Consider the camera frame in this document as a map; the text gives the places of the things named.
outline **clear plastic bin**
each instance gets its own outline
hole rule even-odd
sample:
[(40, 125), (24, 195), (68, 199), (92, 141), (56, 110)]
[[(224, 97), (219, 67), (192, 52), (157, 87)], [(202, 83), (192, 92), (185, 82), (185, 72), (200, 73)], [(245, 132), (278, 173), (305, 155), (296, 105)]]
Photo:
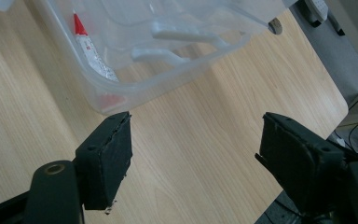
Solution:
[[(129, 110), (201, 75), (296, 0), (34, 1), (86, 98), (103, 114)], [(74, 11), (119, 82), (96, 73), (75, 40)]]

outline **transparent plastic box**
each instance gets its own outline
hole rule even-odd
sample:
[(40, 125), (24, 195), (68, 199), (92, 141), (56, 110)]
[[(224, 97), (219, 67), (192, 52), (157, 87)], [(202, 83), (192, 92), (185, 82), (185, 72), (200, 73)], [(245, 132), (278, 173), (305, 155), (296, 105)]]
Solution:
[[(242, 47), (296, 0), (38, 0), (45, 23), (91, 106), (115, 114), (201, 75)], [(74, 12), (119, 82), (88, 64), (75, 39)]]

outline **light wood tabletop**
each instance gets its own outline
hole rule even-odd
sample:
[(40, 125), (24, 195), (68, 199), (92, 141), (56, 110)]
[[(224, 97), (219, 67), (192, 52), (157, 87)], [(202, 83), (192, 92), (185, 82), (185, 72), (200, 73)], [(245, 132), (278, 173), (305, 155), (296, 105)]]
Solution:
[[(289, 11), (185, 86), (131, 110), (133, 158), (111, 215), (86, 223), (254, 223), (281, 192), (254, 158), (263, 115), (327, 137), (347, 106)], [(104, 116), (87, 104), (31, 1), (0, 12), (0, 203), (72, 160)]]

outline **red tip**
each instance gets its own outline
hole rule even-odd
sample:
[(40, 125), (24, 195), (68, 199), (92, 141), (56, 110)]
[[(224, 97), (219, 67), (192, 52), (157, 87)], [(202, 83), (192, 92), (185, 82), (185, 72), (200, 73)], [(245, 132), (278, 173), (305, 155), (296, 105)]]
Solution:
[(84, 29), (84, 26), (81, 23), (77, 14), (74, 14), (74, 20), (75, 20), (75, 34), (76, 35), (88, 35), (86, 29)]

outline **wooden table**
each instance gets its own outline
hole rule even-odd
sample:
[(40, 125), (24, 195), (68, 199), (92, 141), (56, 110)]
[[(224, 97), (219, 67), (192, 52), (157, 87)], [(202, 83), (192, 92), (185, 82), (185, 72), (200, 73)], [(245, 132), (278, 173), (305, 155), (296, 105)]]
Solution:
[[(131, 111), (133, 160), (113, 213), (87, 223), (253, 223), (282, 190), (255, 159), (271, 111), (322, 137), (347, 106), (290, 12), (192, 83)], [(71, 160), (104, 119), (30, 1), (0, 12), (0, 203)]]

